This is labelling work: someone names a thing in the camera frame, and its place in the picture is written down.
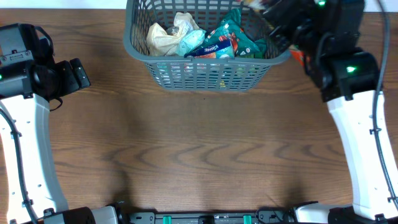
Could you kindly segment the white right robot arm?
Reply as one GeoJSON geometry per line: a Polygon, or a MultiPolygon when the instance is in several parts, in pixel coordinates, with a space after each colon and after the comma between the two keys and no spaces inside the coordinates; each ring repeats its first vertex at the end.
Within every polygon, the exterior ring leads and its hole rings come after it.
{"type": "Polygon", "coordinates": [[[297,223],[396,223],[397,165],[382,81],[386,62],[358,47],[363,0],[263,1],[260,13],[279,50],[296,46],[340,134],[353,188],[351,205],[295,207],[297,223]]]}

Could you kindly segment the beige Pantree snack bag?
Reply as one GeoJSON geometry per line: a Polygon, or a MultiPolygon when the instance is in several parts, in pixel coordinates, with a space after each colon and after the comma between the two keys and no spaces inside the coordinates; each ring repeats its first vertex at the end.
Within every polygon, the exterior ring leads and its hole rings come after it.
{"type": "Polygon", "coordinates": [[[176,54],[179,43],[189,32],[200,30],[190,13],[177,12],[172,28],[176,28],[175,34],[168,34],[158,23],[149,27],[146,37],[147,48],[150,56],[172,56],[176,54]]]}

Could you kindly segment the light teal small packet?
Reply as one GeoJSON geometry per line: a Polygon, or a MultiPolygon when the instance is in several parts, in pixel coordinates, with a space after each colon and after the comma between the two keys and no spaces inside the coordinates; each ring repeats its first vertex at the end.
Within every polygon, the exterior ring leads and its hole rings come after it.
{"type": "Polygon", "coordinates": [[[184,56],[200,46],[205,39],[206,31],[199,29],[190,31],[177,45],[175,53],[178,56],[184,56]]]}

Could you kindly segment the orange spaghetti package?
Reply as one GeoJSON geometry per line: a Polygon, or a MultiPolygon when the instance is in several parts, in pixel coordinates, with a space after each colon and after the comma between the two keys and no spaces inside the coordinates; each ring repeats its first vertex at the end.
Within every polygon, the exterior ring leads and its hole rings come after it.
{"type": "MultiPolygon", "coordinates": [[[[277,4],[279,0],[242,0],[242,2],[255,13],[262,15],[266,10],[277,4]]],[[[304,63],[306,62],[304,59],[304,53],[299,50],[297,46],[290,45],[289,52],[292,54],[293,58],[301,64],[301,66],[304,66],[304,63]]]]}

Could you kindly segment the Kleenex tissue multipack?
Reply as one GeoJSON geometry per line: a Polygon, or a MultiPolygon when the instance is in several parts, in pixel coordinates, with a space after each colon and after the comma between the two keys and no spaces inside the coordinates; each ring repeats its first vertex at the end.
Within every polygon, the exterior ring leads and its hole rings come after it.
{"type": "Polygon", "coordinates": [[[219,41],[211,46],[193,50],[185,58],[234,58],[234,49],[229,39],[219,41]]]}

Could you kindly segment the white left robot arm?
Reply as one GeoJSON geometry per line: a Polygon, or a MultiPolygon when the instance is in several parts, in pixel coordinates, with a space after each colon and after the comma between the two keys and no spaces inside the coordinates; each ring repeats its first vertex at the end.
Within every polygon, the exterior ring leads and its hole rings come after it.
{"type": "Polygon", "coordinates": [[[112,205],[70,209],[57,179],[49,138],[50,102],[89,87],[80,60],[55,62],[39,26],[1,27],[1,141],[9,223],[118,222],[112,205]]]}

